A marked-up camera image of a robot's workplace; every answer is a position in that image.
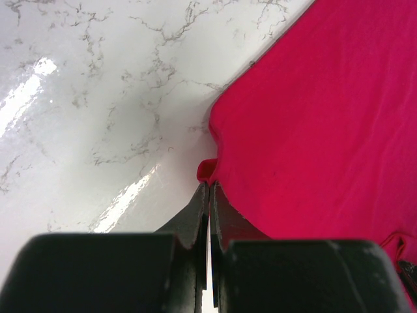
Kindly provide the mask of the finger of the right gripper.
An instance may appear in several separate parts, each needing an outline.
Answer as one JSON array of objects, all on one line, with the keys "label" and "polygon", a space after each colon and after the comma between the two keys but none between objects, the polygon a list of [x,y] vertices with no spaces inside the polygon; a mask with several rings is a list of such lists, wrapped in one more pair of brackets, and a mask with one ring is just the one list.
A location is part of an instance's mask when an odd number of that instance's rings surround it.
[{"label": "finger of the right gripper", "polygon": [[405,260],[399,260],[397,264],[400,268],[400,278],[403,281],[408,293],[416,293],[416,265]]}]

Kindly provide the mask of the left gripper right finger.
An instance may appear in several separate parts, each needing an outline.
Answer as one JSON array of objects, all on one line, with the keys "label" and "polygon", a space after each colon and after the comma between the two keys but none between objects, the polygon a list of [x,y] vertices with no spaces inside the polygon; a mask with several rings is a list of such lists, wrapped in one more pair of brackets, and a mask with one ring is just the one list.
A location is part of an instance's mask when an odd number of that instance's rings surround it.
[{"label": "left gripper right finger", "polygon": [[273,240],[222,187],[210,189],[214,306],[220,312],[412,312],[386,253],[357,240]]}]

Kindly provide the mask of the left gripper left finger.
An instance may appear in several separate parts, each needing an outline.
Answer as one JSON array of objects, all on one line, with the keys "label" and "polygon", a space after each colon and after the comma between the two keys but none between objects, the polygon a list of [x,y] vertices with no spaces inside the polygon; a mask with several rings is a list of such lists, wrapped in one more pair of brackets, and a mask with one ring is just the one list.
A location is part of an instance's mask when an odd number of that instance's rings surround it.
[{"label": "left gripper left finger", "polygon": [[1,290],[2,312],[200,312],[209,187],[152,233],[32,238]]}]

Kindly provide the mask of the crimson red t shirt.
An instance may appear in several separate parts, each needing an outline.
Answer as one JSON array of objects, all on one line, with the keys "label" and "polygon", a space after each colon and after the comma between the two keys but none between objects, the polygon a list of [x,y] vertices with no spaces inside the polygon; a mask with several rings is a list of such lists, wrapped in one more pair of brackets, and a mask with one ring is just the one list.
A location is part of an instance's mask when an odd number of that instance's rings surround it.
[{"label": "crimson red t shirt", "polygon": [[315,1],[213,105],[197,178],[273,240],[416,265],[416,2]]}]

